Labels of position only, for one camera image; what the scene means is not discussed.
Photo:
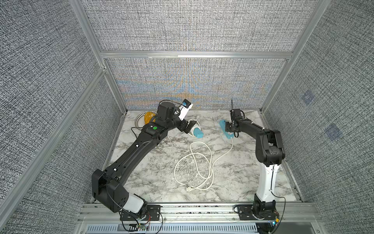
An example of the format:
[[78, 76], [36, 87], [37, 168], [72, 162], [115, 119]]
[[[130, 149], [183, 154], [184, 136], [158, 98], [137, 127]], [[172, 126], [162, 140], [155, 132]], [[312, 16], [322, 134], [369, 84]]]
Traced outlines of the teal power strip with sockets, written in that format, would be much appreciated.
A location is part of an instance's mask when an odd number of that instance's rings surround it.
[[201, 127], [196, 124], [192, 127], [192, 129], [190, 130], [190, 134], [196, 138], [203, 138], [204, 137], [204, 134], [201, 130]]

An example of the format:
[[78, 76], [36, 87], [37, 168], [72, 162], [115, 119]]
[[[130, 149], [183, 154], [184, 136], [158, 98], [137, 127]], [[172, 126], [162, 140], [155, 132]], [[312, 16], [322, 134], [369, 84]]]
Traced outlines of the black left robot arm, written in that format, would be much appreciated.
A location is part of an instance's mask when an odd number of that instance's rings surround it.
[[134, 143], [110, 166], [97, 169], [92, 174], [93, 198], [113, 213], [131, 212], [143, 217], [147, 212], [147, 202], [135, 194], [130, 194], [124, 184], [143, 158], [177, 128], [189, 133], [196, 124], [188, 122], [185, 116], [193, 104], [184, 99], [181, 103], [163, 100], [159, 102], [156, 115], [145, 124]]

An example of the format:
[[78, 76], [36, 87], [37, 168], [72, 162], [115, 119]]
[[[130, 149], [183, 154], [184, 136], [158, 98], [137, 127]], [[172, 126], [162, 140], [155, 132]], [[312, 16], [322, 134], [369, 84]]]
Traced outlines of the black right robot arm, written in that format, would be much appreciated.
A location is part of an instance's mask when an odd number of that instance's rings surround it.
[[267, 213], [276, 212], [275, 182], [279, 167], [285, 159], [281, 133], [257, 125], [240, 109], [230, 110], [230, 121], [225, 122], [223, 131], [234, 137], [245, 133], [256, 140], [255, 156], [260, 163], [260, 178], [252, 215], [259, 220], [265, 219]]

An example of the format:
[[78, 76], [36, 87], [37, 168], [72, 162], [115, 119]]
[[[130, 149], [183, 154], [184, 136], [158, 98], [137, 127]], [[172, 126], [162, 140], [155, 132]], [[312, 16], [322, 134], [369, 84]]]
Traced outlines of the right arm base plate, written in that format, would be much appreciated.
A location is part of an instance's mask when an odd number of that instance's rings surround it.
[[253, 205], [235, 205], [233, 211], [241, 221], [275, 221], [280, 215], [276, 210], [253, 208]]

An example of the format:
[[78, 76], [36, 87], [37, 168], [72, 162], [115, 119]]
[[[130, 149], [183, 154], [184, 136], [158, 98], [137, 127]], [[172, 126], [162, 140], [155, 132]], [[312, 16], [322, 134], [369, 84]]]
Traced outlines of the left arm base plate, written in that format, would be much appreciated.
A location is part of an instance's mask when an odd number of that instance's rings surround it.
[[160, 220], [160, 205], [147, 205], [143, 207], [139, 212], [133, 213], [131, 211], [121, 211], [120, 220], [121, 221], [159, 221]]

